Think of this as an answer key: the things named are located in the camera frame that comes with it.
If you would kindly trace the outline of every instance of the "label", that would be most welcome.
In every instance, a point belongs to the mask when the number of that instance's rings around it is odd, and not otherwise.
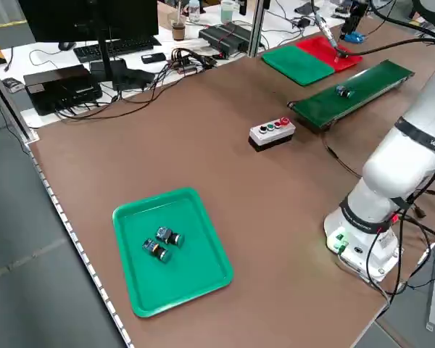
[[[393,241],[394,234],[392,230],[388,230],[388,232],[383,233],[381,237],[379,237],[378,242],[380,243],[380,246],[382,249],[385,249],[392,241]]]

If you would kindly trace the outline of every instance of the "white desk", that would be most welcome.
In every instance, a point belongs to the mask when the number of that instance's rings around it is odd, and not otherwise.
[[[296,13],[294,12],[294,9],[301,4],[303,4],[305,1],[302,0],[278,0],[278,2],[283,6],[285,9],[286,15],[288,18],[296,17]],[[329,1],[326,0],[320,0],[315,2],[317,6],[320,7],[319,13],[321,13],[328,25],[330,27],[333,27],[335,25],[342,24],[342,20],[336,20],[333,18],[330,18],[330,15],[334,12],[335,5],[331,4]],[[205,8],[206,13],[202,14],[200,17],[200,24],[203,25],[218,25],[220,24],[220,5],[206,7]],[[279,7],[277,2],[272,1],[270,5],[270,12],[275,13],[277,15],[283,16],[283,10]],[[245,16],[240,15],[238,12],[233,13],[233,20],[234,21],[244,21],[248,23],[253,22],[253,11],[248,10]],[[250,25],[245,25],[242,22],[237,22],[237,24],[240,24],[244,26],[244,28],[248,28],[251,30]],[[141,61],[141,56],[148,53],[156,53],[156,52],[163,52],[165,55],[170,58],[170,53],[175,47],[186,47],[193,49],[194,51],[200,51],[203,52],[203,48],[208,47],[209,44],[204,41],[203,39],[198,39],[198,33],[199,31],[203,29],[202,26],[198,25],[187,25],[186,26],[186,40],[184,41],[174,41],[173,36],[170,30],[159,27],[159,34],[156,37],[156,39],[162,44],[161,46],[155,46],[150,51],[141,51],[136,52],[132,54],[125,54],[120,57],[122,57],[126,63],[127,66],[130,69],[142,69],[145,71],[149,71],[151,73],[158,73],[166,64],[165,62],[158,62],[158,63],[152,63],[145,65]],[[286,20],[276,17],[270,13],[266,13],[262,29],[264,32],[262,33],[264,37],[268,40],[270,48],[273,48],[277,46],[282,40],[290,39],[293,37],[297,37],[295,34],[285,33],[285,32],[275,32],[275,31],[267,31],[267,30],[287,30],[288,32],[294,32],[295,30],[291,27],[291,23],[287,22]],[[313,33],[317,33],[319,30],[317,27],[310,26],[306,28],[304,31],[304,35],[308,36]],[[86,44],[95,44],[95,41],[87,41],[86,42],[79,42],[77,43],[78,46],[85,46]],[[0,65],[0,78],[3,80],[5,78],[16,78],[17,80],[24,81],[23,76],[33,73],[40,73],[43,71],[48,70],[54,70],[55,66],[53,66],[52,63],[47,62],[45,64],[42,64],[48,60],[51,60],[58,68],[62,67],[70,67],[73,65],[79,65],[79,61],[74,54],[73,51],[62,51],[55,55],[48,55],[44,54],[43,52],[35,51],[32,53],[31,58],[34,62],[34,64],[38,64],[39,66],[34,66],[29,59],[29,54],[35,50],[40,49],[44,52],[53,53],[57,52],[57,44],[56,43],[33,43],[30,45],[25,46],[18,46],[14,48],[14,58],[12,65],[8,72],[4,71],[4,65]],[[211,54],[217,53],[214,50],[209,50]],[[5,58],[9,60],[11,57],[11,49],[5,49],[3,50]],[[238,55],[237,57],[231,58],[229,60],[220,60],[218,61],[219,65],[229,63],[235,59],[238,59],[239,57],[242,57],[242,55]],[[84,66],[88,69],[88,63],[85,63]],[[171,83],[175,80],[178,80],[182,78],[182,75],[179,75],[177,73],[171,73],[169,74],[164,84]],[[102,84],[102,90],[104,91],[103,96],[98,99],[99,102],[109,102],[111,96],[115,95],[115,92],[110,88],[112,85],[111,83],[103,83]],[[136,93],[140,93],[141,91],[136,92],[123,92],[124,96],[131,96]],[[75,108],[75,112],[82,113],[85,112],[85,108]],[[49,123],[53,123],[56,121],[59,121],[59,116],[55,114],[50,114],[46,116],[39,116],[37,112],[32,109],[27,109],[22,112],[22,116],[24,117],[25,122],[30,126],[34,128],[39,128],[43,125],[47,125]]]

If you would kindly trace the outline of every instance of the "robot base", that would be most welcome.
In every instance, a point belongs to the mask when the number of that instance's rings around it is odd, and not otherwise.
[[[341,258],[366,281],[369,281],[365,264],[370,246],[376,235],[364,233],[350,225],[340,208],[326,217],[324,231],[327,237],[327,247],[338,254],[339,248],[345,245],[346,249],[341,254]],[[371,278],[376,282],[382,281],[397,262],[398,239],[389,229],[378,237],[370,254],[369,273]]]

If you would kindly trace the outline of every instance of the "green tray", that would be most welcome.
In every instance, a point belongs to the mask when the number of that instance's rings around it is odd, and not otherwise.
[[[309,85],[335,72],[330,65],[295,46],[264,53],[262,60],[301,86]]]
[[[192,188],[160,194],[113,212],[117,243],[130,303],[139,317],[150,317],[228,285],[232,266],[198,193]],[[172,253],[167,263],[142,249],[160,226],[184,236],[181,248],[159,243]]]

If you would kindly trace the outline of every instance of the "monitor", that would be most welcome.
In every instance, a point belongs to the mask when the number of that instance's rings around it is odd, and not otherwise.
[[[156,0],[19,0],[36,41],[97,40],[102,62],[91,63],[99,81],[130,89],[121,81],[132,70],[124,60],[109,60],[106,40],[145,38],[158,34]]]
[[[97,6],[106,39],[158,34],[156,0],[19,0],[37,42],[98,40]]]

